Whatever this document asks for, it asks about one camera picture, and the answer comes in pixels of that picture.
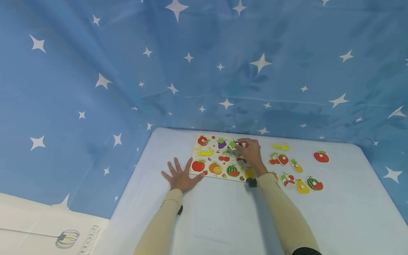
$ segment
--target beige sleeve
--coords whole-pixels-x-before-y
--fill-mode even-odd
[[[258,187],[268,205],[281,247],[292,255],[301,247],[319,251],[313,233],[299,209],[278,186],[275,177],[267,173],[257,178]]]
[[[182,205],[183,193],[169,191],[162,206],[150,221],[136,246],[134,255],[168,255],[175,219]]]

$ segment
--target blue fabric backdrop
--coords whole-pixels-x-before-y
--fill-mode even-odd
[[[3,0],[0,192],[110,218],[165,126],[356,144],[408,221],[407,7]]]

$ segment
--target yellow pear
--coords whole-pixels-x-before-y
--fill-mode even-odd
[[[310,193],[309,187],[301,179],[296,179],[296,191],[301,195]]]

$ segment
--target table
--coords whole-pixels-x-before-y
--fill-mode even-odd
[[[205,131],[153,131],[95,254],[133,254],[169,189],[160,171],[168,171],[166,163],[173,157],[185,165],[198,133]],[[304,173],[296,174],[288,165],[266,164],[268,169],[278,175],[290,172],[303,180],[311,175],[324,183],[324,191],[309,195],[283,189],[303,213],[322,254],[408,254],[408,227],[359,147],[253,135],[237,137],[258,139],[265,163],[275,151],[272,144],[289,144],[291,149],[286,154],[302,164]],[[328,164],[312,157],[319,150],[330,156]],[[282,254],[257,188],[206,177],[184,196],[183,205],[171,254]]]

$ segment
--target left hand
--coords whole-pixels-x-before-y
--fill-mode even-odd
[[[187,162],[187,165],[184,168],[184,171],[181,169],[180,163],[178,162],[178,159],[176,157],[174,158],[176,169],[174,169],[170,161],[167,162],[167,165],[169,166],[172,176],[168,175],[164,171],[162,171],[162,175],[164,176],[164,178],[166,178],[166,180],[169,181],[170,190],[177,188],[184,193],[185,191],[188,191],[194,188],[194,186],[204,178],[204,173],[201,173],[197,175],[196,177],[194,177],[193,179],[190,179],[190,176],[188,175],[188,173],[189,173],[192,161],[193,161],[193,158],[191,157],[190,160]]]

